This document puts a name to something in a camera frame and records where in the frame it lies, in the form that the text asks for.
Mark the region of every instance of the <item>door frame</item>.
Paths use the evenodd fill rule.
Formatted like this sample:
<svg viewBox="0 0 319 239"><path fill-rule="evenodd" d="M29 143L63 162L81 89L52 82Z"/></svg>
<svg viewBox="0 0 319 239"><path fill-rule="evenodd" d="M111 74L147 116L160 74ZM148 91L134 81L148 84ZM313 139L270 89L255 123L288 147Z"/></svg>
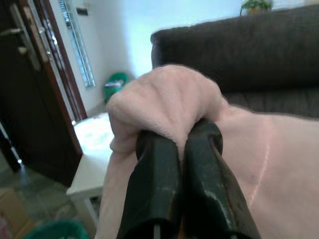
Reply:
<svg viewBox="0 0 319 239"><path fill-rule="evenodd" d="M46 19L50 22L51 27L44 25L45 33L48 40L52 41L51 35L54 35L57 41L57 45L50 44L52 54L62 80L65 93L69 100L71 109L73 111L76 121L84 120L87 118L87 113L84 108L84 104L76 84L76 80L71 68L69 58L67 56L66 49L63 44L63 40L55 20L53 9L49 0L37 0L34 1L41 20Z"/></svg>

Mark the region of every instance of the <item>door handle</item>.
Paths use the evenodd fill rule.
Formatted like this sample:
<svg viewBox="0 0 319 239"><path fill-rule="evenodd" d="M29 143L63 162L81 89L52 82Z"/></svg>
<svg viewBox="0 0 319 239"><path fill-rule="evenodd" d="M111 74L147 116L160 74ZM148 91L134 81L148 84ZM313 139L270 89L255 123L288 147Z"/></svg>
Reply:
<svg viewBox="0 0 319 239"><path fill-rule="evenodd" d="M0 36L12 36L20 34L22 30L20 28L11 28L0 32Z"/></svg>
<svg viewBox="0 0 319 239"><path fill-rule="evenodd" d="M21 40L22 40L22 42L24 43L24 45L25 45L25 47L27 49L27 53L28 53L29 59L30 59L34 69L36 71L40 71L41 70L41 65L40 65L39 59L38 59L38 57L37 57L37 55L35 53L35 50L34 50L34 47L32 45L31 39L29 37L29 34L28 34L28 32L27 32L27 30L25 28L25 25L24 25L24 22L23 22L23 19L22 19L21 15L20 15L19 9L18 9L18 7L17 7L17 5L15 3L13 3L10 6L10 12L11 12L11 15L13 17L13 20L14 20L17 28L9 29L9 34L12 34L12 33L13 34L23 33L23 34L20 35L20 37L21 37Z"/></svg>

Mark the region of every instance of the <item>potted plant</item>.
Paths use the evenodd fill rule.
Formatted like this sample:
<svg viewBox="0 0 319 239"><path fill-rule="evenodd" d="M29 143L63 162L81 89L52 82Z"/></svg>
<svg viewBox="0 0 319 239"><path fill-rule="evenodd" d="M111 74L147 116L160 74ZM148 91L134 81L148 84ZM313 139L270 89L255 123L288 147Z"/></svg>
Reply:
<svg viewBox="0 0 319 239"><path fill-rule="evenodd" d="M247 10L247 14L252 14L259 11L269 11L272 6L272 0L247 0L241 6L240 15L243 9Z"/></svg>

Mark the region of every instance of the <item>green bucket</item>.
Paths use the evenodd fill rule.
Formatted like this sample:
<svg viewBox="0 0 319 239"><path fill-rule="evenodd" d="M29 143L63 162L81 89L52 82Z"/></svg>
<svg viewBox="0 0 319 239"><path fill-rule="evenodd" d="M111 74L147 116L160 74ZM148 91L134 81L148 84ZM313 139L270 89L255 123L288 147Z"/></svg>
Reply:
<svg viewBox="0 0 319 239"><path fill-rule="evenodd" d="M24 239L90 239L83 226L74 221L58 221L37 227Z"/></svg>
<svg viewBox="0 0 319 239"><path fill-rule="evenodd" d="M115 73L104 84L105 102L109 101L110 97L120 91L122 87L129 82L128 76L123 73Z"/></svg>

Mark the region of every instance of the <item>window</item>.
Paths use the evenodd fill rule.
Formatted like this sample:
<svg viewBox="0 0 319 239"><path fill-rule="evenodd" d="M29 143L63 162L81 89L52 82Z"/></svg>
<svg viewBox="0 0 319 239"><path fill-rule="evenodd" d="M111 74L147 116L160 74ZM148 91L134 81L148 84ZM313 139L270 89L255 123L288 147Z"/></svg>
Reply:
<svg viewBox="0 0 319 239"><path fill-rule="evenodd" d="M89 58L86 53L80 29L72 11L70 0L60 0L62 15L69 31L72 47L75 52L78 66L82 75L82 80L86 88L95 86L95 81L90 66Z"/></svg>

